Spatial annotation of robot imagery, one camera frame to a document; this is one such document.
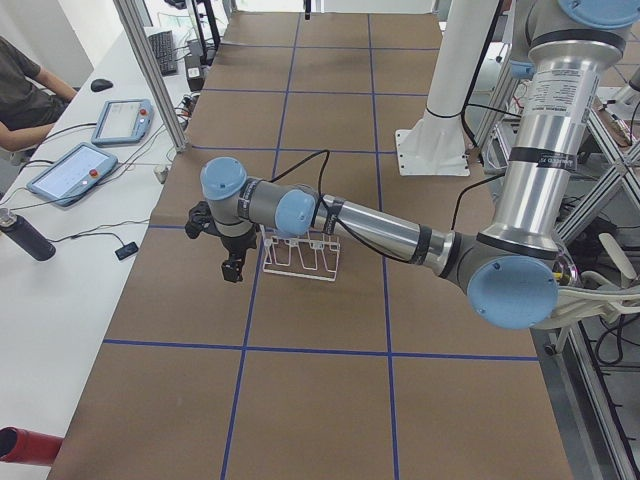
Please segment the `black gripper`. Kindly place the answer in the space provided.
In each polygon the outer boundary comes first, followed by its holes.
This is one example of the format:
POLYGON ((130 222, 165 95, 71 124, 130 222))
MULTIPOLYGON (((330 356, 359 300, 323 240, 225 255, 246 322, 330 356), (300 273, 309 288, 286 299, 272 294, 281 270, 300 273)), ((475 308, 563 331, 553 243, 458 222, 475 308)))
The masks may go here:
POLYGON ((231 283, 243 281, 243 266, 246 252, 257 248, 257 234, 255 230, 248 230, 236 237, 222 236, 221 242, 228 251, 228 258, 221 264, 223 279, 231 283))

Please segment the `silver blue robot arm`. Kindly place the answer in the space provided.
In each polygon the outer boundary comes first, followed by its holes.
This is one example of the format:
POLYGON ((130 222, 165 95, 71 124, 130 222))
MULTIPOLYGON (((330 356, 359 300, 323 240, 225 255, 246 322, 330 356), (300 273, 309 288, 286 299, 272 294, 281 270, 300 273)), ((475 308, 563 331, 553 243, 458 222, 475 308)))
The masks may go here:
POLYGON ((493 217, 476 233, 440 231, 408 219, 419 207, 440 215, 452 202, 445 192, 410 188, 386 213, 319 185, 251 176, 233 157, 202 168, 203 200, 189 211, 186 233, 221 241, 228 253, 221 271, 229 282, 242 280, 259 231, 290 241, 314 231, 348 236, 390 260, 429 268, 501 328, 553 329, 584 317, 612 321, 635 314, 639 289, 632 278, 615 285, 589 271, 580 285, 563 284, 555 268, 561 259, 557 218, 596 90, 603 73, 622 58, 638 19, 635 1, 514 4, 509 63, 514 76, 528 80, 528 92, 493 217))

